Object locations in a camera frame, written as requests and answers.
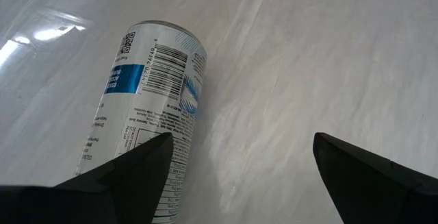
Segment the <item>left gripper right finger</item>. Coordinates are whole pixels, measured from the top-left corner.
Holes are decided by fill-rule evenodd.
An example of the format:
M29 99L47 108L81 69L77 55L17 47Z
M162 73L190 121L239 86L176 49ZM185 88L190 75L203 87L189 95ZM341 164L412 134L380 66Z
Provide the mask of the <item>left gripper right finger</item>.
M344 224L438 224L438 179L318 132L313 155Z

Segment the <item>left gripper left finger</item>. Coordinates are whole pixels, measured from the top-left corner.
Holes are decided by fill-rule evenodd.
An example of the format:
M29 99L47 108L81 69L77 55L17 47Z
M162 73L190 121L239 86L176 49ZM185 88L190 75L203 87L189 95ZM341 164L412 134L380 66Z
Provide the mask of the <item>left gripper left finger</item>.
M0 185L0 224L151 224L172 153L163 133L56 186Z

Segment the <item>Celsius can blue palm print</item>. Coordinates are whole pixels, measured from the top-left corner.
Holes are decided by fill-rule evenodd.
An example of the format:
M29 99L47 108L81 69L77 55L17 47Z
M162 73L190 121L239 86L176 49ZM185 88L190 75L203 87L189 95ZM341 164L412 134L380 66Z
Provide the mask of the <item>Celsius can blue palm print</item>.
M81 175L170 132L174 151L152 224L175 224L207 54L196 36L166 21L127 30L76 173Z

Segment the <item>white table cover sheet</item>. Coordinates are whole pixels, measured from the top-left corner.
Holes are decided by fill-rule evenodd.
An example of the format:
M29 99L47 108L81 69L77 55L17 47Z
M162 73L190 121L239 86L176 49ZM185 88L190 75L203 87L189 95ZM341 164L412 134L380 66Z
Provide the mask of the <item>white table cover sheet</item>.
M207 52L177 224L336 224L313 137L438 179L438 0L0 0L0 184L75 172L125 32Z

